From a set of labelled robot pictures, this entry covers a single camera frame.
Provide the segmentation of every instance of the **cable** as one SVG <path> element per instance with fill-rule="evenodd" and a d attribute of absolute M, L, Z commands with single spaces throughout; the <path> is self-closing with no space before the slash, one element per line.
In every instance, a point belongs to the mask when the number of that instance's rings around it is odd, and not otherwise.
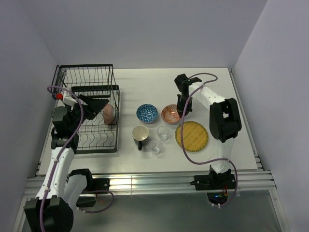
<path fill-rule="evenodd" d="M 215 77 L 215 79 L 213 80 L 209 80 L 209 81 L 205 81 L 203 83 L 203 85 L 201 85 L 199 88 L 195 89 L 188 97 L 187 101 L 185 102 L 185 105 L 184 105 L 184 109 L 183 109 L 183 116 L 182 116 L 182 123 L 181 123 L 181 127 L 180 127 L 180 139 L 181 139 L 181 143 L 182 143 L 182 149 L 183 149 L 183 153 L 185 155 L 185 157 L 193 164 L 196 164 L 196 165 L 203 165 L 203 164 L 208 164 L 208 163 L 212 163 L 212 162 L 215 162 L 215 161 L 220 161 L 220 160 L 225 160 L 225 161 L 228 161 L 234 168 L 234 171 L 235 171 L 235 179 L 236 179 L 236 186 L 235 186 L 235 190 L 233 192 L 233 195 L 230 199 L 228 199 L 228 201 L 224 204 L 222 204 L 221 206 L 223 205 L 226 205 L 227 203 L 229 203 L 231 200 L 233 200 L 235 197 L 236 197 L 236 193 L 237 193 L 237 188 L 238 188 L 238 175 L 237 175 L 237 169 L 234 165 L 234 163 L 230 160 L 230 159 L 227 159 L 227 158 L 217 158 L 217 159 L 211 159 L 209 161 L 205 161 L 205 162 L 196 162 L 192 159 L 190 159 L 190 157 L 188 156 L 185 148 L 184 148 L 184 143 L 183 143 L 183 123 L 184 123 L 184 117 L 185 117 L 185 112 L 187 110 L 187 107 L 188 107 L 188 104 L 189 104 L 189 101 L 191 99 L 191 97 L 196 93 L 198 92 L 200 89 L 202 89 L 207 83 L 211 83 L 211 82 L 214 82 L 216 80 L 218 80 L 218 77 L 212 73 L 208 73 L 208 72 L 200 72 L 200 73 L 197 73 L 197 74 L 194 74 L 192 76 L 189 77 L 189 79 L 195 77 L 195 76 L 198 76 L 198 75 L 210 75 L 210 76 L 213 76 Z"/>
<path fill-rule="evenodd" d="M 45 227 L 44 227 L 44 221 L 43 221 L 43 209 L 44 209 L 44 203 L 45 203 L 45 200 L 47 198 L 47 195 L 48 195 L 48 191 L 49 191 L 49 188 L 51 186 L 51 183 L 52 183 L 52 180 L 53 180 L 53 176 L 55 174 L 55 170 L 56 170 L 56 166 L 58 164 L 58 161 L 62 152 L 65 150 L 65 148 L 67 147 L 67 145 L 72 141 L 72 139 L 74 138 L 74 136 L 77 134 L 79 128 L 81 127 L 82 123 L 83 123 L 83 119 L 84 119 L 84 110 L 83 110 L 83 106 L 82 106 L 82 103 L 81 101 L 78 99 L 78 97 L 73 93 L 71 92 L 70 90 L 66 89 L 66 88 L 63 88 L 63 87 L 59 87 L 59 86 L 49 86 L 47 87 L 47 90 L 48 92 L 50 92 L 51 94 L 54 95 L 54 93 L 52 92 L 52 89 L 61 89 L 63 91 L 67 91 L 69 94 L 72 95 L 72 97 L 77 101 L 77 103 L 79 104 L 79 107 L 81 108 L 81 120 L 76 128 L 76 130 L 74 131 L 74 133 L 71 135 L 71 137 L 67 140 L 67 142 L 63 145 L 63 147 L 61 148 L 61 150 L 59 151 L 58 155 L 57 155 L 57 158 L 56 160 L 54 161 L 54 165 L 52 167 L 52 170 L 50 172 L 50 175 L 49 175 L 49 178 L 48 178 L 48 182 L 47 182 L 47 185 L 46 185 L 46 190 L 45 190 L 45 193 L 43 195 L 43 199 L 42 199 L 42 202 L 41 202 L 41 206 L 40 206 L 40 227 L 41 227 L 41 231 L 42 232 L 46 232 L 45 230 Z"/>
<path fill-rule="evenodd" d="M 115 196 L 114 196 L 114 194 L 111 191 L 108 191 L 108 190 L 96 190 L 96 191 L 90 191 L 90 192 L 87 192 L 87 193 L 101 193 L 101 192 L 109 193 L 112 196 L 112 201 L 109 203 L 108 206 L 106 206 L 104 209 L 100 209 L 98 211 L 88 211 L 88 210 L 84 210 L 84 209 L 79 209 L 79 210 L 83 211 L 84 213 L 96 214 L 96 213 L 101 213 L 101 212 L 107 210 L 109 207 L 111 207 L 111 205 L 115 201 Z"/>

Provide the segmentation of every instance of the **dish rack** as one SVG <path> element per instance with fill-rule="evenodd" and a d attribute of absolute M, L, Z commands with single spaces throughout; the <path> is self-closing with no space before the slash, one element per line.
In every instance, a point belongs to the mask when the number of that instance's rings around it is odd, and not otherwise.
<path fill-rule="evenodd" d="M 116 85 L 112 64 L 57 66 L 53 85 L 71 88 L 76 96 L 108 99 L 115 120 L 104 124 L 103 111 L 93 120 L 85 120 L 78 135 L 76 154 L 111 153 L 117 151 L 120 91 Z"/>

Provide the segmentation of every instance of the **clear glass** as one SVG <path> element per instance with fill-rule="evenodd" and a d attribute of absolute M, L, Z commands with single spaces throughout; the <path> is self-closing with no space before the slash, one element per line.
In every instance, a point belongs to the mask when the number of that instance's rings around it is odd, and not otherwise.
<path fill-rule="evenodd" d="M 155 140 L 150 141 L 149 146 L 150 146 L 151 153 L 154 155 L 157 155 L 161 151 L 162 144 L 159 140 L 155 139 Z"/>
<path fill-rule="evenodd" d="M 162 141 L 167 140 L 169 137 L 169 129 L 167 127 L 159 127 L 156 132 Z"/>

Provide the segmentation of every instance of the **yellow placemat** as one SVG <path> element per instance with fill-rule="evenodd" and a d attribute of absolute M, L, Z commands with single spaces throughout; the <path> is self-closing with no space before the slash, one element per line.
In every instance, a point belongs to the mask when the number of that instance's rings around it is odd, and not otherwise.
<path fill-rule="evenodd" d="M 175 131 L 175 139 L 180 147 L 182 143 L 180 140 L 179 125 Z M 201 124 L 193 121 L 186 121 L 183 124 L 183 144 L 186 151 L 197 152 L 206 147 L 208 143 L 208 133 Z"/>

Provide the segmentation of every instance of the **mug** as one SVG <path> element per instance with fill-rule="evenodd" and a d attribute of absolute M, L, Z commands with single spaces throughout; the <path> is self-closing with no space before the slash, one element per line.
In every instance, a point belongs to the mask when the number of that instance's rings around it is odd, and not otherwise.
<path fill-rule="evenodd" d="M 146 145 L 149 140 L 149 130 L 143 125 L 136 126 L 132 131 L 132 137 L 138 145 L 139 151 L 143 145 Z"/>

